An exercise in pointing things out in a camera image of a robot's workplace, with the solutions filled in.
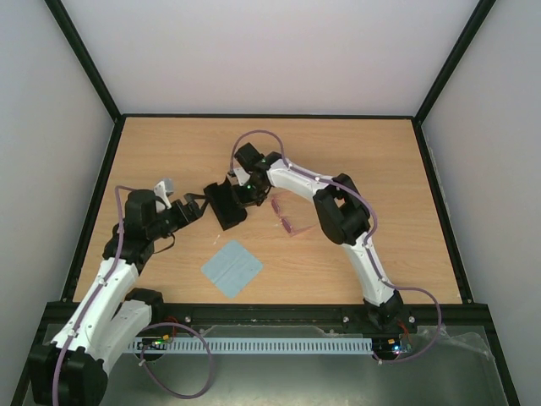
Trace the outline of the black sunglasses case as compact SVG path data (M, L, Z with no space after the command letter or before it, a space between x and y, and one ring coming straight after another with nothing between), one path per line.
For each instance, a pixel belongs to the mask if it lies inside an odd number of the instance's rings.
M204 187L204 195L223 231L234 228L246 220L248 213L235 200L228 177L225 177L221 184L212 183Z

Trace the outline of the pink sunglasses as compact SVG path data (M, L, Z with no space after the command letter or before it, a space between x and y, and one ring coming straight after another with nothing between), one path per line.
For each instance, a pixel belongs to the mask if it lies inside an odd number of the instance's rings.
M273 194L270 197L270 207L290 237L306 233L315 227L314 213L309 202L293 192Z

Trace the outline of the light blue cleaning cloth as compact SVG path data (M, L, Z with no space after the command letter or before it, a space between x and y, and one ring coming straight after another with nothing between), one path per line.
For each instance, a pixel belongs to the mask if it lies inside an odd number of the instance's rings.
M233 240L218 250L201 272L227 298L235 298L263 269L263 263Z

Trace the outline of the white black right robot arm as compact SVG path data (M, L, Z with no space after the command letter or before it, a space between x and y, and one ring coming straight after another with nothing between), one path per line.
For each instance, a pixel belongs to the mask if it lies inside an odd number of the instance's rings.
M272 188L284 189L314 203L323 234L344 249L357 274L367 318L375 330L406 328L415 322L403 303L400 289L386 276L376 253L372 240L376 216L349 176L315 173L285 161L278 152L263 156L258 151L234 153L230 174L238 181L233 190L247 205L262 202Z

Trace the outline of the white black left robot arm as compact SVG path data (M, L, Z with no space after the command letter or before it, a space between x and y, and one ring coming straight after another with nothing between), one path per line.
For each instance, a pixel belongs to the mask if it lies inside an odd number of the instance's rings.
M30 384L39 405L97 405L114 365L136 335L161 317L161 293L135 288L155 243L199 220L203 195L171 201L164 183L127 190L117 198L118 223L99 270L77 309L48 344L28 357Z

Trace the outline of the black aluminium frame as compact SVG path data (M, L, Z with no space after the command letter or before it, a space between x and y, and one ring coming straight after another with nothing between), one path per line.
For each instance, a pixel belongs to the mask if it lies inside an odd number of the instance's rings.
M111 93L107 89L98 68L92 60L64 4L60 1L49 1L46 5L53 18L56 20L58 27L64 34L64 37L68 41L68 44L74 51L82 68L85 70L85 73L89 77L98 96L104 103L107 112L111 115L114 127L107 145L103 163L101 164L101 169L90 200L89 210L85 217L81 235L79 236L74 258L69 268L67 281L63 287L61 299L46 305L40 325L37 329L35 336L36 340L44 338L46 328L50 325L66 321L71 311L75 309L73 297L75 284L78 282L82 272L83 256L90 244L90 233L96 224L98 205L101 203L103 195L105 194L106 181L112 170L112 164L117 154L123 127L126 120L130 117L129 114L122 113L118 110L117 105L112 99ZM466 50L477 35L494 5L494 2L492 1L478 2L434 83L431 85L428 95L424 98L421 107L415 115L408 117L408 121L413 125L413 131L423 161L424 171L434 200L434 207L440 221L456 284L459 289L459 296L462 301L460 304L442 305L441 310L444 320L451 326L472 325L482 326L484 328L489 348L495 356L495 366L498 370L506 402L510 405L517 405L519 399L507 363L505 362L505 356L502 347L500 346L500 340L495 330L489 307L485 304L478 304L473 299L462 258L459 254L456 238L451 227L449 214L444 207L443 193L440 189L440 183L436 178L434 163L429 155L429 148L422 130L424 120L428 117L430 110L438 100L441 92L444 90L447 82L462 60ZM277 325L286 325L289 321L305 321L312 315L315 318L312 323L321 326L336 325L338 313L348 309L345 304L167 304L166 307L176 313L184 309L195 310L196 314L203 319L209 319L212 316L215 316L224 321L240 321L247 319L251 315L255 315L260 321L273 321Z

